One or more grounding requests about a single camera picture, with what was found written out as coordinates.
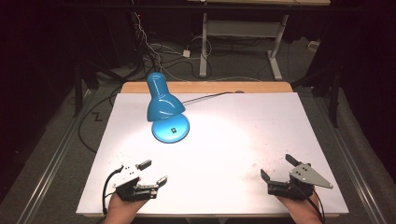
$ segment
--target lamp cord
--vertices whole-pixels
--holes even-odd
[[[228,94],[228,93],[233,93],[233,92],[231,92],[231,91],[225,91],[225,92],[221,92],[221,93],[206,95],[206,96],[198,97],[198,98],[195,98],[195,99],[192,99],[192,100],[184,101],[184,102],[182,102],[182,104],[186,104],[186,103],[190,103],[190,102],[202,100],[202,99],[209,98],[209,97],[216,97],[216,96],[220,96],[220,95]]]

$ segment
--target wire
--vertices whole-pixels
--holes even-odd
[[[152,63],[152,68],[154,69],[155,72],[157,72],[157,68],[155,66],[155,58],[151,54],[148,54],[148,57],[149,57],[149,60]]]
[[[177,38],[174,37],[174,36],[170,36],[170,35],[166,35],[166,34],[158,33],[158,32],[152,32],[152,31],[148,31],[148,33],[149,33],[149,34],[152,34],[152,35],[157,35],[159,38],[164,39],[165,41],[171,41],[171,42],[173,42],[173,43],[175,43],[175,44],[178,44],[178,45],[181,46],[182,48],[185,48],[185,47],[186,47],[186,44],[182,44],[182,43],[185,42],[185,41],[180,40],[180,39],[177,39]]]
[[[245,47],[257,47],[260,45],[260,43],[265,39],[263,37],[253,37],[253,38],[236,38],[236,39],[230,39],[230,37],[232,36],[224,36],[225,38],[221,38],[215,35],[210,35],[210,37],[216,38],[218,40],[224,41],[224,42],[228,42],[233,44],[237,44],[237,45],[241,45],[242,47],[236,48],[236,49],[243,49]],[[251,43],[242,43],[242,41],[250,41],[253,40]]]
[[[175,77],[175,76],[172,75],[168,70],[166,70],[166,68],[164,68],[164,67],[163,67],[163,71],[165,71],[170,77],[172,77],[172,78],[174,78],[174,79],[176,79],[176,80],[179,80],[179,81],[188,81],[188,80],[184,80],[184,79]]]
[[[166,48],[166,49],[172,50],[172,51],[161,51],[161,53],[171,53],[171,54],[181,55],[181,53],[179,53],[179,52],[178,52],[177,50],[175,50],[175,49],[172,49],[172,48],[167,47],[167,46],[165,46],[165,45],[160,45],[160,46],[161,46],[161,47],[160,47],[159,49],[157,49],[157,51],[159,51],[159,50],[162,49],[162,48]]]
[[[106,208],[105,198],[106,198],[106,189],[107,189],[108,181],[110,181],[110,179],[111,179],[111,177],[112,177],[113,175],[119,174],[119,173],[122,171],[122,169],[123,169],[123,165],[121,166],[121,168],[119,168],[119,169],[113,171],[113,173],[111,173],[111,174],[107,177],[106,182],[105,182],[105,185],[104,185],[104,187],[103,187],[103,193],[102,193],[102,208],[103,208],[103,215],[105,215],[105,216],[107,215],[107,208]]]
[[[258,75],[258,78],[259,78],[259,79],[260,79],[260,71],[262,71],[262,70],[264,70],[266,67],[268,67],[268,65],[271,64],[271,61],[272,61],[272,60],[273,60],[273,59],[269,58],[269,59],[268,59],[269,62],[268,62],[265,66],[263,66],[261,69],[259,69],[259,71],[257,71],[256,74]]]
[[[153,66],[148,66],[147,65],[147,62],[150,62],[150,63],[152,63],[152,60],[149,58],[149,56],[148,55],[143,55],[144,57],[143,57],[143,63],[144,63],[144,68],[151,68],[151,69],[153,69],[154,67]]]
[[[84,118],[82,118],[81,123],[78,125],[78,138],[81,141],[82,145],[84,145],[84,147],[86,147],[89,151],[93,152],[96,154],[96,150],[94,150],[93,148],[91,148],[90,146],[88,146],[87,143],[85,143],[85,141],[83,140],[82,136],[81,136],[81,127],[82,127],[82,123],[84,122],[84,120],[88,117],[88,115],[91,114],[91,112],[97,107],[99,106],[101,103],[103,103],[104,101],[107,101],[109,99],[111,99],[112,97],[117,96],[117,95],[111,95],[109,97],[106,97],[105,99],[101,100],[99,103],[97,103],[96,105],[94,105],[88,112],[87,114],[84,116]]]
[[[161,66],[161,55],[160,55],[156,50],[154,50],[154,48],[151,47],[151,45],[150,45],[149,42],[148,42],[148,36],[146,35],[146,32],[143,30],[143,28],[142,28],[142,26],[141,26],[141,20],[140,20],[139,16],[138,16],[135,12],[134,12],[134,15],[136,16],[136,19],[137,19],[137,23],[138,23],[138,24],[137,24],[137,27],[138,27],[140,33],[142,34],[142,42],[144,41],[144,43],[146,44],[146,46],[147,46],[156,56],[158,56],[158,66],[160,67],[160,72],[162,72],[162,71],[163,71],[163,67]]]
[[[218,78],[218,79],[208,80],[208,81],[209,81],[209,82],[216,82],[216,81],[227,80],[227,79],[233,79],[233,78],[245,78],[245,79],[250,79],[250,80],[262,82],[261,80],[259,80],[259,79],[257,79],[257,78],[254,78],[254,77],[223,77],[223,78]]]
[[[182,104],[186,104],[186,103],[190,103],[190,102],[202,100],[202,99],[209,98],[209,97],[212,98],[212,97],[216,97],[216,96],[220,96],[220,95],[228,94],[228,93],[233,93],[233,92],[231,92],[231,91],[225,91],[225,92],[221,92],[221,93],[206,95],[206,96],[202,96],[202,97],[198,97],[198,98],[195,98],[195,99],[192,99],[192,100],[188,100],[188,101],[182,102]]]
[[[105,217],[101,217],[97,222],[96,222],[96,224],[100,224],[101,222],[103,222],[105,220]]]
[[[192,44],[192,41],[194,41],[194,40],[196,40],[196,39],[198,39],[198,38],[203,39],[204,41],[206,41],[206,42],[209,44],[209,53],[207,53],[206,57],[209,56],[210,53],[212,52],[212,45],[210,44],[209,40],[207,40],[206,38],[204,38],[204,37],[198,35],[198,36],[196,36],[195,38],[193,38],[193,39],[190,41],[190,43]]]
[[[110,93],[110,96],[108,96],[108,102],[110,103],[111,107],[114,106],[114,103],[111,101],[111,98],[113,98],[113,96],[117,95],[116,91],[120,90],[122,88],[122,85],[118,86],[116,89],[114,89],[113,92]]]
[[[306,195],[306,194],[304,194],[303,193],[303,191],[299,188],[299,187],[297,187],[297,186],[295,186],[295,188],[297,188],[297,190],[299,190],[300,191],[300,193],[306,198],[306,200],[314,207],[314,209],[317,211],[317,213],[318,213],[318,216],[319,216],[319,218],[320,218],[320,222],[321,223],[323,223],[324,224],[324,211],[323,211],[323,208],[322,208],[322,211],[323,211],[323,215],[320,213],[320,211],[319,211],[319,209],[318,209],[318,207],[314,204],[314,202],[312,202],[312,200]]]
[[[187,58],[185,58],[185,57],[179,57],[179,58],[175,58],[175,59],[172,59],[172,60],[170,60],[170,61],[167,61],[167,62],[163,62],[163,64],[164,64],[164,63],[171,63],[171,62],[174,62],[174,61],[177,61],[177,60],[181,60],[181,59],[187,59]]]
[[[128,75],[125,76],[125,78],[133,77],[137,75],[143,68],[143,60],[140,61],[139,65],[136,67],[136,69],[132,72],[130,72]]]
[[[108,196],[110,196],[110,195],[112,195],[112,194],[114,194],[114,193],[115,193],[115,191],[112,192],[112,193],[108,193],[108,194],[105,196],[105,198],[107,198]]]
[[[201,55],[202,55],[202,58],[206,61],[206,64],[207,64],[207,67],[209,68],[210,73],[206,77],[198,77],[198,76],[194,76],[194,77],[196,77],[198,79],[207,79],[207,78],[212,77],[212,75],[213,75],[212,66],[210,65],[209,61],[207,60],[207,58],[204,56],[204,54],[202,52],[201,52]]]
[[[227,43],[230,44],[230,49],[228,50],[228,52],[225,52],[225,53],[222,53],[222,54],[213,54],[212,53],[212,55],[217,56],[217,57],[222,57],[222,56],[227,56],[227,55],[233,53],[233,42],[227,41]]]
[[[192,73],[192,75],[194,76],[194,67],[193,67],[192,63],[190,63],[190,62],[178,62],[178,63],[173,63],[173,64],[167,66],[166,68],[164,68],[164,70],[166,71],[166,73],[169,74],[169,76],[171,76],[171,77],[174,78],[174,79],[177,79],[177,80],[180,80],[180,81],[188,81],[188,80],[180,79],[180,78],[178,78],[178,77],[174,77],[172,74],[169,73],[168,70],[166,70],[167,68],[170,68],[170,67],[172,67],[172,66],[175,66],[175,65],[177,65],[177,64],[179,64],[179,63],[187,63],[187,64],[189,64],[189,65],[190,65],[190,68],[191,68],[191,73]]]
[[[324,210],[323,210],[323,204],[321,202],[321,199],[319,198],[319,195],[317,194],[317,192],[314,190],[314,193],[317,195],[318,200],[319,200],[319,204],[320,204],[320,209],[322,210],[322,217],[323,217],[323,223],[325,223],[326,221],[326,217],[324,216]]]

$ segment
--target table leg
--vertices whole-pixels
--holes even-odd
[[[199,66],[199,76],[206,77],[206,66],[207,66],[207,49],[206,49],[206,38],[207,38],[207,13],[204,13],[204,19],[202,22],[202,50],[201,50],[201,61]]]
[[[271,68],[272,68],[272,71],[274,74],[274,78],[277,81],[280,81],[283,78],[282,78],[282,75],[280,74],[279,66],[277,65],[277,62],[276,62],[276,53],[277,53],[277,50],[279,49],[280,42],[282,41],[282,35],[283,35],[283,32],[285,31],[286,22],[288,21],[288,17],[289,17],[289,15],[284,15],[282,17],[282,21],[279,24],[279,27],[278,27],[278,30],[276,33],[276,40],[275,40],[274,48],[273,48],[273,50],[267,51],[268,60],[270,61]]]

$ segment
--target white table surface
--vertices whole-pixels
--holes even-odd
[[[184,102],[206,94],[180,93]],[[147,122],[148,93],[117,96],[96,154],[77,214],[100,216],[108,175],[124,165],[152,160],[140,184],[167,175],[157,199],[140,209],[141,217],[278,217],[288,213],[260,176],[289,180],[290,154],[334,185],[316,187],[326,214],[348,213],[297,93],[235,93],[186,104],[191,129],[182,141],[163,144]],[[107,193],[114,191],[110,180]]]

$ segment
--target lamp shade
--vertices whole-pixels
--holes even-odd
[[[152,73],[147,79],[151,101],[148,105],[148,121],[169,119],[183,113],[186,108],[172,95],[161,73]]]

